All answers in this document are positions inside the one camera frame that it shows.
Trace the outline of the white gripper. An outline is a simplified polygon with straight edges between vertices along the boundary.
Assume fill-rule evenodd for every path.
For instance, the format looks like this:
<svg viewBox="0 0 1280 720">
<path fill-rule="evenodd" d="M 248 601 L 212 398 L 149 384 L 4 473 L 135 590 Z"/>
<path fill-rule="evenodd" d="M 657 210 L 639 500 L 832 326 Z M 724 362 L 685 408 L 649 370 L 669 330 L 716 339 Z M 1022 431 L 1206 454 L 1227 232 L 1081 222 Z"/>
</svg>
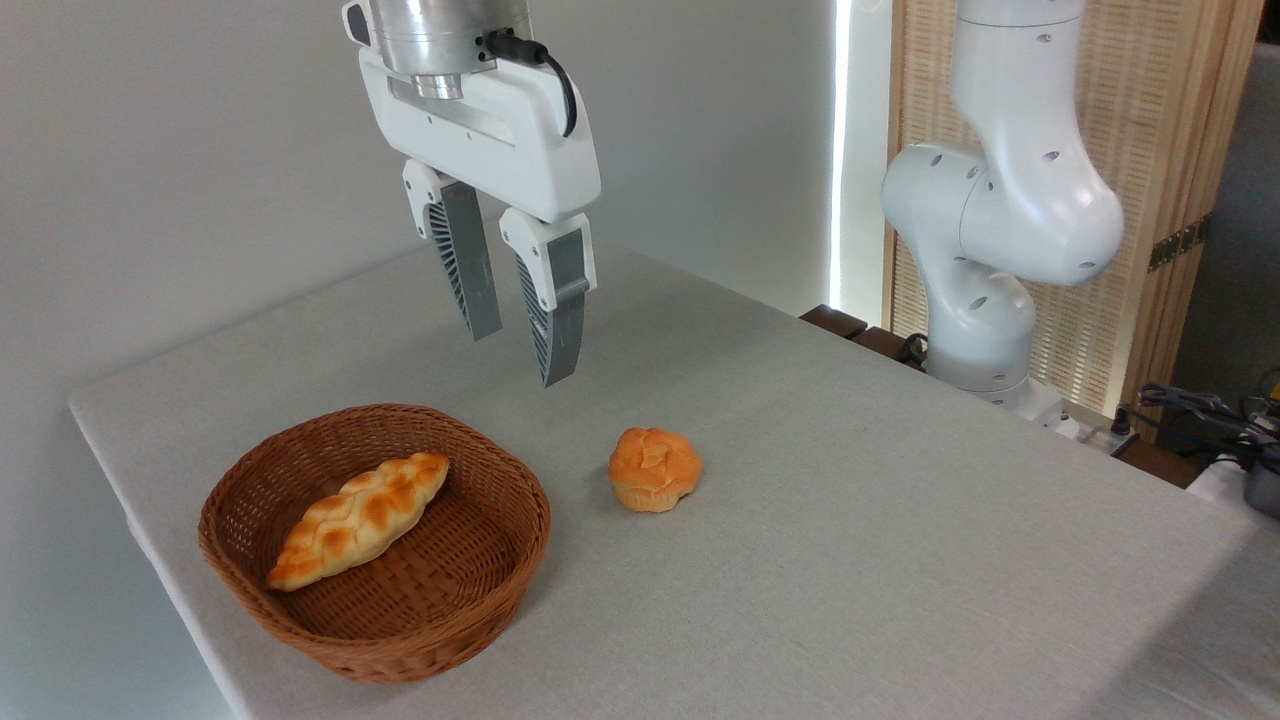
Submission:
<svg viewBox="0 0 1280 720">
<path fill-rule="evenodd" d="M 472 338 L 502 328 L 480 190 L 513 206 L 499 227 L 516 258 L 541 383 L 572 375 L 585 299 L 598 287 L 590 223 L 579 214 L 602 192 L 584 100 L 564 137 L 563 88 L 545 67 L 498 61 L 465 76 L 461 99 L 440 100 L 420 96 L 367 47 L 358 64 L 380 132 L 412 158 L 402 181 L 413 223 L 433 242 Z"/>
</svg>

